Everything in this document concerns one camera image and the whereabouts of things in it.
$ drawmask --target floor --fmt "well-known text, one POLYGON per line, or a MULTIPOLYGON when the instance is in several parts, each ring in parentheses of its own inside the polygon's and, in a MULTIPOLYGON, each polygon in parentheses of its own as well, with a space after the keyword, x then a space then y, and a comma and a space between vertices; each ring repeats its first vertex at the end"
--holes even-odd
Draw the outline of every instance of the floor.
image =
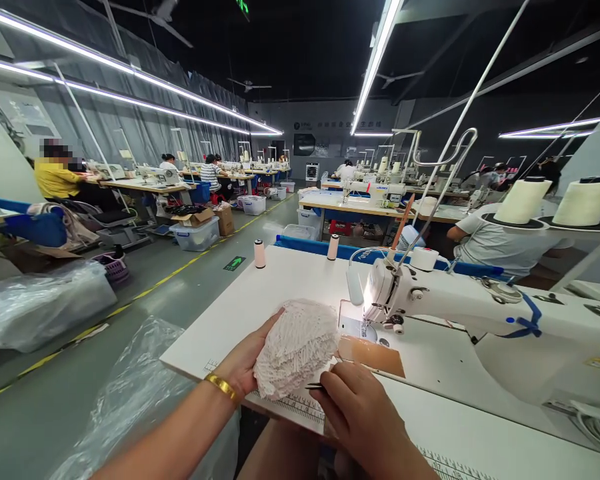
POLYGON ((180 250, 170 239, 127 254, 132 280, 116 290, 118 304, 74 331, 30 354, 0 351, 0 387, 59 346, 131 302, 113 316, 111 326, 94 338, 61 352, 0 394, 0 479, 48 477, 80 438, 99 388, 138 327, 150 315, 189 326, 239 274, 223 270, 234 257, 253 258, 253 241, 275 241, 276 233, 297 223, 297 194, 284 202, 267 201, 272 209, 259 217, 234 211, 235 228, 228 240, 200 255, 180 250), (160 280, 197 260, 152 292, 136 298, 160 280))

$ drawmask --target yellow shirt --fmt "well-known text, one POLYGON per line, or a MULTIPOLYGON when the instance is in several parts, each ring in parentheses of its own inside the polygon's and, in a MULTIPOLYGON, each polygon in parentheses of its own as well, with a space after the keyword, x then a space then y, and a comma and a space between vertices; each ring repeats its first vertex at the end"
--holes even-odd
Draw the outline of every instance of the yellow shirt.
POLYGON ((82 178, 64 168, 61 163, 47 163, 46 159, 36 159, 33 174, 44 198, 69 198, 80 192, 78 182, 82 178))

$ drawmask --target ceiling fan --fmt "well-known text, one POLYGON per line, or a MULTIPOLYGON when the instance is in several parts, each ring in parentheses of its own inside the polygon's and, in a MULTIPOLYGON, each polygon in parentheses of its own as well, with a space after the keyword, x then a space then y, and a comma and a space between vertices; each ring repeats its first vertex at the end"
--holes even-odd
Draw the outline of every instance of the ceiling fan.
POLYGON ((382 86, 382 90, 384 90, 385 88, 390 86, 390 84, 392 84, 396 80, 402 80, 402 79, 410 78, 410 77, 417 77, 418 75, 424 75, 424 72, 409 73, 408 75, 398 75, 397 77, 389 77, 387 75, 382 75, 381 73, 377 74, 378 77, 385 80, 385 84, 382 86))
POLYGON ((163 0, 163 2, 156 8, 154 8, 151 13, 143 12, 140 10, 134 10, 128 7, 124 7, 122 5, 118 5, 117 3, 109 2, 111 8, 115 8, 118 10, 122 10, 128 13, 132 13, 134 15, 138 15, 140 17, 148 18, 156 25, 164 28, 182 43, 184 43, 189 48, 193 48, 191 42, 189 42, 186 38, 180 35, 172 26, 170 26, 169 22, 171 22, 171 12, 178 6, 178 0, 163 0))
POLYGON ((227 80, 237 83, 238 85, 242 85, 245 88, 245 93, 250 92, 254 89, 271 88, 271 85, 254 85, 251 80, 245 80, 244 83, 238 82, 238 80, 230 79, 228 77, 227 80))

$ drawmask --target clear plastic bag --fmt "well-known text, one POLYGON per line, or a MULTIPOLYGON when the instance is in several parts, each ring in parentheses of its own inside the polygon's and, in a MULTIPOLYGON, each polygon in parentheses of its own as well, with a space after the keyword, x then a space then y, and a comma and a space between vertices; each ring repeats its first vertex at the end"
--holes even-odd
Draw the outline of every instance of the clear plastic bag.
MULTIPOLYGON (((51 480, 90 478, 108 458, 158 425, 195 383, 160 362, 184 330, 149 317, 133 336, 100 390, 82 438, 51 480)), ((192 479, 232 479, 238 457, 239 413, 220 433, 192 479)))
POLYGON ((0 281, 0 349, 30 352, 117 298, 98 262, 0 281))

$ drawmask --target gold bracelet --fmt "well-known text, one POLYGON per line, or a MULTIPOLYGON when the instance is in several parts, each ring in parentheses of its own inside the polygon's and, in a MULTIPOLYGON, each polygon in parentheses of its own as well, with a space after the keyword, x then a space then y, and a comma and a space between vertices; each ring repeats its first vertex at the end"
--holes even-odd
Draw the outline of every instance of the gold bracelet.
POLYGON ((226 381, 222 380, 222 378, 218 377, 214 373, 210 373, 205 377, 205 380, 211 382, 216 387, 218 387, 222 392, 226 393, 229 398, 236 404, 239 404, 238 394, 235 390, 228 384, 226 381))

